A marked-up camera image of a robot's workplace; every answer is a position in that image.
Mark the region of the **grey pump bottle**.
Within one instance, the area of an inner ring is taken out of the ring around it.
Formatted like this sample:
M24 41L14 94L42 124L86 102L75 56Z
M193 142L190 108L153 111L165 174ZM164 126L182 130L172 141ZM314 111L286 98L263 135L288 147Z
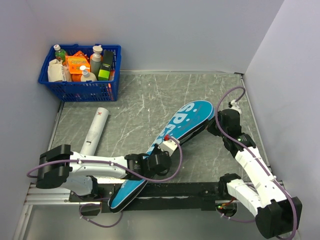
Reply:
M95 45L92 47L93 54L90 56L90 71L95 75L98 79L98 74L101 68L101 62L103 56L101 55L103 48L101 45Z

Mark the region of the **green drink bottle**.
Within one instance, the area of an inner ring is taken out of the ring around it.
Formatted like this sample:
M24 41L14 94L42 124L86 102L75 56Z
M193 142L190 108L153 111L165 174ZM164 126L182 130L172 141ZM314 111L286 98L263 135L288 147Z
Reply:
M53 49L55 50L55 58L64 62L66 60L67 52L62 49L59 44L54 45Z

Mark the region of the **aluminium rail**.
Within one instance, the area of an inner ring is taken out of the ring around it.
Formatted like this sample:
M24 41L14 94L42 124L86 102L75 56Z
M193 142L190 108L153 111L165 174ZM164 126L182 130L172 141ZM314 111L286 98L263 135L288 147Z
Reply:
M97 197L78 197L65 188L39 189L31 184L24 203L26 205L63 205L77 203L97 203L99 199L108 199L121 186L120 183L102 183Z

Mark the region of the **orange snack packet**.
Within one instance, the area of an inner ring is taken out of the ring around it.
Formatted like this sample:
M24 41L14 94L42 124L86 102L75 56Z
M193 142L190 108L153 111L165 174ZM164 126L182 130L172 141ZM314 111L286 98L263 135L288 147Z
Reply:
M81 66L85 66L85 69L87 71L89 71L91 68L88 56L84 54L81 50L76 52L74 55L67 55L65 59L66 66L68 67L68 70L72 75L81 75Z

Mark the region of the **black green box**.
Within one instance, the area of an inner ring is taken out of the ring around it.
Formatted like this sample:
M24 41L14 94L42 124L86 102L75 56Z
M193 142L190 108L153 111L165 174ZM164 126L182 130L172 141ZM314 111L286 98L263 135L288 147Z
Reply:
M110 74L113 65L114 53L109 50L103 51L103 60L100 65L100 69L98 72L98 80L99 81L108 81L110 79Z

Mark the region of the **white shuttlecock tube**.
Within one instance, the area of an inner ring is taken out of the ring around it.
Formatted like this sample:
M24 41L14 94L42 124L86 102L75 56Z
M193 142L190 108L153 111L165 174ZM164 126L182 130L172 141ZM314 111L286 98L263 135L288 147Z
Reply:
M89 131L85 137L80 150L82 155L94 156L104 130L109 111L106 108L99 107L94 115Z

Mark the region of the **blue plastic basket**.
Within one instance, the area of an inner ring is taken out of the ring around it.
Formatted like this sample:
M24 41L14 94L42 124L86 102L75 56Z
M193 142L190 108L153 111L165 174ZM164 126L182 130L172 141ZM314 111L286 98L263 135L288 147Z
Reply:
M113 52L111 70L114 70L114 78L111 81L94 82L49 82L48 66L51 60L56 58L54 47L51 46L43 62L38 83L46 86L59 100L63 102L114 102L118 98L120 83L121 51L118 44L103 44L103 50Z

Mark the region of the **beige cloth bag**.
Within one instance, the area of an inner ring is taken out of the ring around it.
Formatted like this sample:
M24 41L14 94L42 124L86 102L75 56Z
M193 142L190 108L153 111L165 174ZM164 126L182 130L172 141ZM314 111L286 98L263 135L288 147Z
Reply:
M47 69L49 82L71 82L72 76L69 68L62 64L58 59L51 60Z

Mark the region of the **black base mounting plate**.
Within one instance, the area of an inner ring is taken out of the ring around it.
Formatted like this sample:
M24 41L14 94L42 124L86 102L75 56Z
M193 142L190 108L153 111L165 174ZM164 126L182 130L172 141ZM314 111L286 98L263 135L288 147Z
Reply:
M232 199L221 193L218 182L148 183L124 211L189 210L215 211Z

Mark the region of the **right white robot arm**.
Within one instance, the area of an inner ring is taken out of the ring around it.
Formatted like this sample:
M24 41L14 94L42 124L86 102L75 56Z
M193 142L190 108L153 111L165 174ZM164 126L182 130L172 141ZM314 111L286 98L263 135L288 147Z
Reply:
M244 169L253 185L249 187L236 173L227 173L219 179L219 195L223 199L240 201L254 216L264 238L295 234L302 202L298 197L290 197L268 169L254 140L242 131L240 112L232 108L219 111L207 130L222 138L224 147Z

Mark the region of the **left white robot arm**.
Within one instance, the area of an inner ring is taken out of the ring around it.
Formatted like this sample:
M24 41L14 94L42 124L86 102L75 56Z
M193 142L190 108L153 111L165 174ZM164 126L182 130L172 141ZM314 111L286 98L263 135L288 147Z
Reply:
M99 195L97 177L139 181L165 176L172 166L173 152L162 143L150 153L100 157L71 151L70 145L62 144L40 155L36 187L64 187L93 201Z

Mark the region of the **beige pump bottle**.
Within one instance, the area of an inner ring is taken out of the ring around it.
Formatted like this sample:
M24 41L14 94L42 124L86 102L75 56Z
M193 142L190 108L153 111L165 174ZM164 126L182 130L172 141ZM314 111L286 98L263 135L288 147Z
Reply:
M95 82L97 81L97 78L94 73L90 72L90 68L86 67L85 65L81 65L79 69L82 71L82 75L80 77L81 82Z

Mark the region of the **blue racket cover bag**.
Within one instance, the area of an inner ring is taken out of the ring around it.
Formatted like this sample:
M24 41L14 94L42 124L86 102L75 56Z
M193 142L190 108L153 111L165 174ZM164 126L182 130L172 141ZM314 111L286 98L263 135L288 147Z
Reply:
M152 179L154 176L145 176L146 159L152 153L160 150L158 146L163 142L165 135L176 138L182 144L204 130L213 115L214 107L209 101L196 100L184 105L174 114L145 154L129 156L128 167L132 167L139 175ZM108 201L110 211L113 213L122 211L137 197L147 183L146 179L140 179L136 175L130 176Z

